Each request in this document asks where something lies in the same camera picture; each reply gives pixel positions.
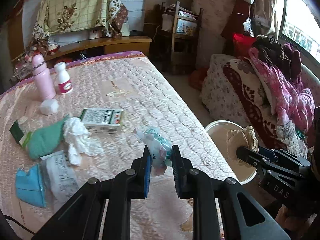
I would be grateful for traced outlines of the right hand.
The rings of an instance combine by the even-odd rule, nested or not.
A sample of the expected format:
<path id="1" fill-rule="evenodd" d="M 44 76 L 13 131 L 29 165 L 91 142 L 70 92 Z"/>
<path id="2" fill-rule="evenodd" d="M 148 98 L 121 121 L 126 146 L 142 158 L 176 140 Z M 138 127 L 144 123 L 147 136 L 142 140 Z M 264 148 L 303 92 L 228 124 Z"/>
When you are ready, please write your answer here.
<path id="1" fill-rule="evenodd" d="M 291 239 L 301 239 L 308 231 L 317 215 L 313 214 L 308 219 L 301 219 L 291 215 L 289 209 L 283 205 L 276 215 L 276 222 L 283 228 L 289 231 Z"/>

